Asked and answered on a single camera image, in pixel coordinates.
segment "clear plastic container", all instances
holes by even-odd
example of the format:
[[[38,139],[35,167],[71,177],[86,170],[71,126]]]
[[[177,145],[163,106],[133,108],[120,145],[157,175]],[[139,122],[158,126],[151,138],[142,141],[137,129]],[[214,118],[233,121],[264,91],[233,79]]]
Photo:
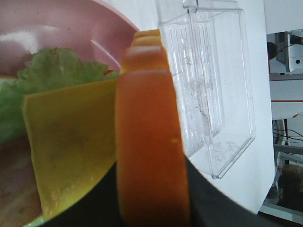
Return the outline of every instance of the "clear plastic container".
[[[226,0],[158,0],[157,8],[185,154],[220,179],[255,138],[244,12]]]

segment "pink plate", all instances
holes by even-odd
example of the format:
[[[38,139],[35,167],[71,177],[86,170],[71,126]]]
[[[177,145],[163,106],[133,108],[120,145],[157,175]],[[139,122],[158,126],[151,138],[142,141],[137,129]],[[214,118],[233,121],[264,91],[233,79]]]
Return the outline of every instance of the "pink plate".
[[[25,68],[31,53],[55,47],[119,70],[138,30],[100,0],[4,0],[0,15],[0,74],[9,75]]]

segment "white surface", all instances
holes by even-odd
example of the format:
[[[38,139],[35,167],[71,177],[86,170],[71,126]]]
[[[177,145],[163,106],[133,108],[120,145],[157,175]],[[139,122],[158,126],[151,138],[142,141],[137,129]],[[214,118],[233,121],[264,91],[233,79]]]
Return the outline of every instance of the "white surface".
[[[154,0],[105,1],[126,15],[140,30],[157,28]],[[264,4],[262,0],[239,0],[239,5],[246,15],[257,136],[223,179],[204,176],[234,201],[257,213],[275,173]]]
[[[302,87],[303,80],[271,81],[271,100],[303,100]],[[303,102],[272,102],[271,108],[273,120],[287,119],[303,112]]]
[[[302,29],[303,0],[264,0],[266,33]]]

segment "black object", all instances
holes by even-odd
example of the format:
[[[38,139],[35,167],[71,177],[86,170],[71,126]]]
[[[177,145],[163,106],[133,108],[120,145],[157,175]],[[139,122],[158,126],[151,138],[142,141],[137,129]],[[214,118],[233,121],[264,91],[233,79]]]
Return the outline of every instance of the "black object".
[[[280,178],[279,181],[283,188],[283,199],[277,205],[303,212],[303,192],[300,192],[301,179],[299,174],[283,169],[282,177]]]
[[[303,38],[299,37],[299,36],[296,36],[296,35],[292,35],[290,37],[290,44],[300,44],[300,45],[302,45],[303,44]]]
[[[278,54],[278,47],[276,44],[268,42],[267,43],[267,53],[268,53],[268,57],[269,59],[273,59],[276,57],[276,55]]]
[[[284,32],[279,32],[278,33],[278,42],[279,43],[284,43],[285,42],[285,34],[284,34]]]
[[[192,227],[281,227],[233,202],[186,160]],[[116,194],[116,165],[80,201],[42,226],[122,227]]]

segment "lettuce leaf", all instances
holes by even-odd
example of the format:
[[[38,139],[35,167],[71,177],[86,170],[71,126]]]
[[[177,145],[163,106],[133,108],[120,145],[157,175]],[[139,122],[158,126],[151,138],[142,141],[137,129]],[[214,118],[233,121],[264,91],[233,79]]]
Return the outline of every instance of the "lettuce leaf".
[[[117,71],[106,74],[108,65],[81,62],[67,48],[43,49],[33,54],[29,67],[18,72],[18,79],[0,88],[0,144],[26,136],[21,105],[26,94],[114,79]]]

